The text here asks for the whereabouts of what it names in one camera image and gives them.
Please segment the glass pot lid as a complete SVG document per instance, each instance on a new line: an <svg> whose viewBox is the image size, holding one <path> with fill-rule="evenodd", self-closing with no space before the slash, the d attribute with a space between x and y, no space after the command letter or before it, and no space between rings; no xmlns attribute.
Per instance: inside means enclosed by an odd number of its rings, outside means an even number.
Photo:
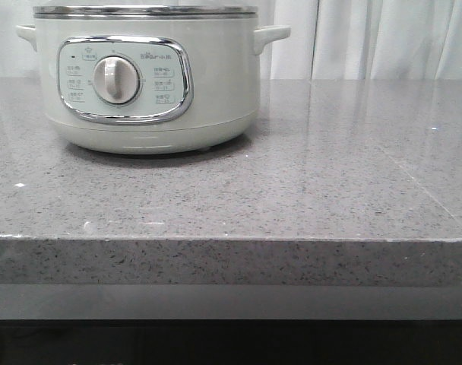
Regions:
<svg viewBox="0 0 462 365"><path fill-rule="evenodd" d="M33 7L39 18L64 17L255 17L258 8L250 5L163 5L148 1L48 1Z"/></svg>

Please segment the white curtain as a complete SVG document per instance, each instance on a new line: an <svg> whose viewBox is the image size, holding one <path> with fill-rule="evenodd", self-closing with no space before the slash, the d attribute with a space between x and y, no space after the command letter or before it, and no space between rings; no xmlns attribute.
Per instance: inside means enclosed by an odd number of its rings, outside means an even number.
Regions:
<svg viewBox="0 0 462 365"><path fill-rule="evenodd" d="M462 80L462 1L253 1L254 14L225 14L228 1L185 1L210 14L37 18L34 1L0 1L0 77L36 77L69 37L129 35L174 39L194 70L251 46L256 29L291 34L258 56L264 79Z"/></svg>

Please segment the pale green electric pot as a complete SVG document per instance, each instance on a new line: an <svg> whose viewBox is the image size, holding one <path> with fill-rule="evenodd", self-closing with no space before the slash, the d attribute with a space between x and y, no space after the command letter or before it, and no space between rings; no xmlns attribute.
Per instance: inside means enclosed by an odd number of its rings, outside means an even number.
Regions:
<svg viewBox="0 0 462 365"><path fill-rule="evenodd" d="M194 70L174 39L96 35L65 39L40 66L45 112L73 144L116 154L168 154L242 134L258 114L260 62L288 26L253 33L251 46Z"/></svg>

